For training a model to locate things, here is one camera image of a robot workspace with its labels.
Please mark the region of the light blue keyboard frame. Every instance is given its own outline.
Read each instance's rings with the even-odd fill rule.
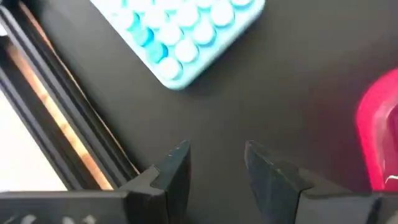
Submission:
[[[94,6],[96,6],[110,24],[112,24],[112,21],[108,16],[110,16],[111,12],[108,10],[112,9],[112,7],[107,7],[106,2],[111,1],[114,0],[91,0]],[[228,28],[216,28],[216,40],[213,45],[211,47],[198,47],[199,57],[192,63],[182,63],[183,73],[179,75],[179,78],[176,80],[164,79],[157,69],[157,64],[148,61],[145,49],[134,43],[131,34],[126,30],[118,29],[116,26],[113,27],[164,86],[171,90],[182,90],[189,86],[197,76],[199,76],[215,59],[217,59],[261,15],[265,3],[266,0],[253,0],[247,9],[235,9],[235,20],[233,25]],[[210,12],[202,10],[200,10],[200,12],[200,19],[207,19],[211,22]],[[174,19],[174,15],[171,14],[170,20],[173,21]],[[184,37],[191,37],[192,29],[182,30],[184,32]],[[169,50],[169,56],[173,56],[175,58],[174,47],[167,48]]]

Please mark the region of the black metal rail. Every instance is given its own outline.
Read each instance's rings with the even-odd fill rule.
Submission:
[[[100,189],[16,64],[4,50],[0,37],[0,90],[17,112],[68,190]]]
[[[20,8],[18,1],[0,4],[0,23],[24,54],[73,130],[109,183],[120,187],[138,173],[119,148],[52,49]]]

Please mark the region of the pink object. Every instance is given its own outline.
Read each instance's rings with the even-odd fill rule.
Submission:
[[[356,124],[373,190],[398,190],[398,69],[366,92]]]

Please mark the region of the blue keyboard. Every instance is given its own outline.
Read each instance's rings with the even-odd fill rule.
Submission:
[[[266,0],[91,0],[167,88],[191,84],[261,14]]]

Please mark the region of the black desk surface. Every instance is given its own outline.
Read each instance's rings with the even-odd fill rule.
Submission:
[[[398,1],[268,0],[184,91],[164,88],[88,0],[29,4],[141,168],[192,140],[192,223],[260,222],[247,139],[345,187],[369,188],[354,113],[365,89],[398,66]]]

